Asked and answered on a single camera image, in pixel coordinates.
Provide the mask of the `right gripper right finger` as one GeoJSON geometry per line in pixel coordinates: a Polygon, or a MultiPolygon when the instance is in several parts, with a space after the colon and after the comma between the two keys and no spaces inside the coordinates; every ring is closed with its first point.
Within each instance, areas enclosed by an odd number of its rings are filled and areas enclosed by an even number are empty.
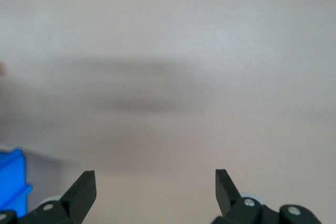
{"type": "Polygon", "coordinates": [[[243,197],[225,169],[215,172],[215,194],[222,214],[211,224],[322,224],[303,206],[283,205],[276,212],[253,197],[243,197]]]}

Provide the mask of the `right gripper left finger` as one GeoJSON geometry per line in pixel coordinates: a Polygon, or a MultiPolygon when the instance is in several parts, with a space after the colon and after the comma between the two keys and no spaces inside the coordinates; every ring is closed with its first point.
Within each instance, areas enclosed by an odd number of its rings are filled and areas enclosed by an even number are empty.
{"type": "Polygon", "coordinates": [[[0,211],[0,224],[82,224],[97,196],[93,170],[83,172],[59,200],[40,204],[18,217],[16,211],[0,211]]]}

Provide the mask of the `blue plastic storage bin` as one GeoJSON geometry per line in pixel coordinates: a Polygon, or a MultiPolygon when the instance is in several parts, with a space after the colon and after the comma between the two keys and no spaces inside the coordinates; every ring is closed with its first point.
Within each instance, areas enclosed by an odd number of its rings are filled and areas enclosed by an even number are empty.
{"type": "Polygon", "coordinates": [[[0,210],[14,210],[19,217],[27,214],[32,185],[27,183],[26,175],[26,158],[21,149],[0,152],[0,210]]]}

